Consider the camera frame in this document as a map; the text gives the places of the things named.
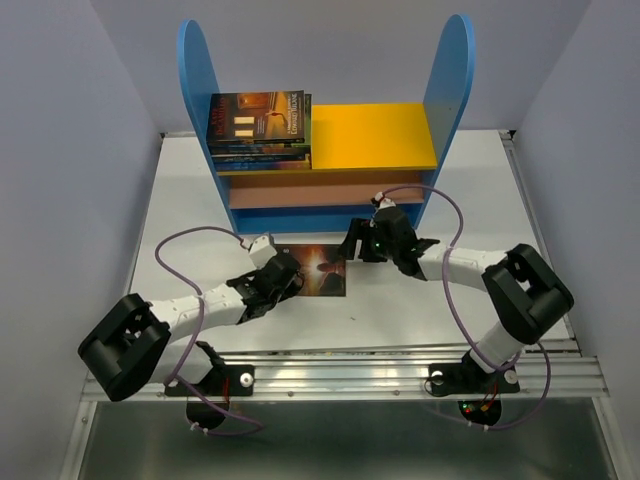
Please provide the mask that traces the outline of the Three Days to See book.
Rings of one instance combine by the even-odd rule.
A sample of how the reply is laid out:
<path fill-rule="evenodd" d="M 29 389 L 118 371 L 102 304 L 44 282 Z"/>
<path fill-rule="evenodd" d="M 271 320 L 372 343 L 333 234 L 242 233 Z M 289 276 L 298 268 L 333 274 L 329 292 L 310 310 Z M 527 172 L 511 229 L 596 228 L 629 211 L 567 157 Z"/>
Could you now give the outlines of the Three Days to See book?
<path fill-rule="evenodd" d="M 304 283 L 299 296 L 345 297 L 346 261 L 336 244 L 279 244 L 278 251 L 290 254 L 300 264 Z"/>

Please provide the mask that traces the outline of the Jane Eyre book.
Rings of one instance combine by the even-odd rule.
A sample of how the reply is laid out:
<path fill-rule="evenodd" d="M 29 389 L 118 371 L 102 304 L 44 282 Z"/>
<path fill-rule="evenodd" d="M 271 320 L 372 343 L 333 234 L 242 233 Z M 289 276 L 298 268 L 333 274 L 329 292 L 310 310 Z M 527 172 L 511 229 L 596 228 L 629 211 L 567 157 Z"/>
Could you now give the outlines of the Jane Eyre book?
<path fill-rule="evenodd" d="M 217 172 L 259 172 L 309 170 L 308 160 L 216 162 Z"/>

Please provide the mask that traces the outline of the Little Women floral book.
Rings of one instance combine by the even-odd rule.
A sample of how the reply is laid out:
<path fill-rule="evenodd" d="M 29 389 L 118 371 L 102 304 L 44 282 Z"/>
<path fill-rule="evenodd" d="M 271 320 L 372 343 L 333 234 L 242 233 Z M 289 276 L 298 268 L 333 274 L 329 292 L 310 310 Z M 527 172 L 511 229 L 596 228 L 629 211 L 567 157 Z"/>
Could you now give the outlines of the Little Women floral book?
<path fill-rule="evenodd" d="M 212 155 L 214 163 L 264 163 L 264 162 L 289 162 L 289 161 L 310 161 L 310 154 L 294 155 Z"/>

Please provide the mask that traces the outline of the Tale of Two Cities book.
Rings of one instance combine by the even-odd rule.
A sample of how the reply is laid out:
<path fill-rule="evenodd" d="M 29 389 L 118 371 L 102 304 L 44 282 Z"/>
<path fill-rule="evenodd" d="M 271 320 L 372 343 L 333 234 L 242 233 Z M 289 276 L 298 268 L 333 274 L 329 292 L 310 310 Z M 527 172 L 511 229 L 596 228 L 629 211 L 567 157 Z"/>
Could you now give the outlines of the Tale of Two Cities book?
<path fill-rule="evenodd" d="M 311 154 L 311 149 L 302 148 L 262 148 L 262 149 L 244 149 L 244 150 L 211 150 L 210 154 L 213 158 L 221 158 L 224 161 L 230 161 L 232 158 L 261 158 L 261 157 L 301 157 L 305 159 Z"/>

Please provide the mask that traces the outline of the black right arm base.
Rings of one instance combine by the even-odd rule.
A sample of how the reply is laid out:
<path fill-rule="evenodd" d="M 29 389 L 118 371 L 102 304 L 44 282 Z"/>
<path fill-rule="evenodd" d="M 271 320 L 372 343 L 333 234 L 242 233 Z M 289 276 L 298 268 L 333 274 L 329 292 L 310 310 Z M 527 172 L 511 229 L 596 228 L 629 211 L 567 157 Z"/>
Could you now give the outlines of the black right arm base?
<path fill-rule="evenodd" d="M 424 388 L 436 398 L 460 396 L 458 409 L 472 424 L 493 427 L 501 418 L 501 395 L 520 392 L 516 371 L 487 373 L 475 363 L 432 363 L 428 367 Z"/>

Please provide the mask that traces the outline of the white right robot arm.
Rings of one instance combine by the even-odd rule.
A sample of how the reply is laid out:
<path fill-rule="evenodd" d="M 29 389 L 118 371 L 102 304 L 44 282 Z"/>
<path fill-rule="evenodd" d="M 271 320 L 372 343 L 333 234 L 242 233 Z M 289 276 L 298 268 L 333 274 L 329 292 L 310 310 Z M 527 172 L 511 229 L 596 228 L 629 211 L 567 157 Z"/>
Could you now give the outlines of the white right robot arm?
<path fill-rule="evenodd" d="M 450 292 L 452 284 L 488 294 L 497 323 L 478 342 L 470 343 L 460 366 L 463 384 L 482 390 L 528 345 L 538 342 L 574 306 L 573 295 L 532 246 L 507 251 L 457 248 L 437 239 L 420 238 L 403 210 L 392 206 L 371 219 L 355 218 L 338 249 L 346 260 L 392 262 L 404 275 L 440 281 L 445 299 L 461 324 Z"/>

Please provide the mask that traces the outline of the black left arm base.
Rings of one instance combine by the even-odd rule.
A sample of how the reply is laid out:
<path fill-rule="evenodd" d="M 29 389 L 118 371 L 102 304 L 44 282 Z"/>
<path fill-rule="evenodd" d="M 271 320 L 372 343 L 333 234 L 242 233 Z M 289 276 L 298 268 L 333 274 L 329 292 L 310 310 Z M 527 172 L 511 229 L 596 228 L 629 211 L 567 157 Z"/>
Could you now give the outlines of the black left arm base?
<path fill-rule="evenodd" d="M 164 388 L 168 397 L 193 397 L 185 407 L 186 419 L 192 431 L 206 436 L 241 436 L 257 433 L 264 428 L 255 419 L 231 411 L 232 396 L 251 396 L 254 388 L 255 367 L 251 364 L 227 365 L 224 359 L 206 342 L 195 345 L 204 353 L 211 367 L 197 383 L 187 382 L 180 375 Z M 250 426 L 244 431 L 222 431 L 221 425 L 232 418 Z"/>

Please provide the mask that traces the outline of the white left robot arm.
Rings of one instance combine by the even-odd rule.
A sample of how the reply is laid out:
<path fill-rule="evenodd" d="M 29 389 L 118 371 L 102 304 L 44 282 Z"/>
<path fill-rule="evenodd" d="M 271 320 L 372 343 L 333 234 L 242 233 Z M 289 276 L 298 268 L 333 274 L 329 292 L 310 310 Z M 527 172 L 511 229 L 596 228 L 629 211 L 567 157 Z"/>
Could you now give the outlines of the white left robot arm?
<path fill-rule="evenodd" d="M 261 318 L 302 285 L 300 263 L 280 252 L 265 266 L 201 295 L 148 302 L 128 294 L 80 343 L 78 355 L 109 400 L 122 401 L 148 383 L 166 380 L 180 364 L 165 352 L 168 345 Z"/>

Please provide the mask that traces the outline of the blue yellow wooden bookshelf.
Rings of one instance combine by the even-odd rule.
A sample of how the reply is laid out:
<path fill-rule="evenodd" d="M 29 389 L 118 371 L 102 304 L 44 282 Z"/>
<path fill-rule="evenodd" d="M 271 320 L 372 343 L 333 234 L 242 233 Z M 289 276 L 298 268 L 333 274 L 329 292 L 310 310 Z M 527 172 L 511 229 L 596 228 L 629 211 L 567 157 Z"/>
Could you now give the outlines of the blue yellow wooden bookshelf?
<path fill-rule="evenodd" d="M 424 97 L 414 103 L 319 104 L 303 90 L 222 92 L 200 25 L 178 31 L 186 110 L 232 228 L 239 233 L 341 232 L 377 191 L 408 184 L 401 209 L 418 223 L 468 103 L 474 29 L 451 16 Z M 211 150 L 311 149 L 311 168 L 217 172 Z"/>

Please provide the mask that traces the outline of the aluminium mounting rail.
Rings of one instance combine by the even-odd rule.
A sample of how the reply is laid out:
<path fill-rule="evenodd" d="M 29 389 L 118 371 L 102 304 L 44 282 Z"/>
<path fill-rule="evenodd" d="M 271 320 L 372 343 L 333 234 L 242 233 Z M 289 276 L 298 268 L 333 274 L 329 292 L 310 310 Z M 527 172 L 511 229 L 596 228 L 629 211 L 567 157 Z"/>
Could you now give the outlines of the aluminium mounting rail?
<path fill-rule="evenodd" d="M 548 398 L 608 397 L 609 389 L 594 357 L 578 352 L 549 353 L 552 379 Z M 253 395 L 236 402 L 289 401 L 434 401 L 425 390 L 429 366 L 459 360 L 460 349 L 405 349 L 356 352 L 293 352 L 291 354 L 225 354 L 231 365 L 255 367 Z M 539 398 L 545 385 L 545 362 L 539 351 L 526 352 L 516 366 L 520 399 Z M 144 386 L 129 401 L 178 401 L 160 383 Z"/>

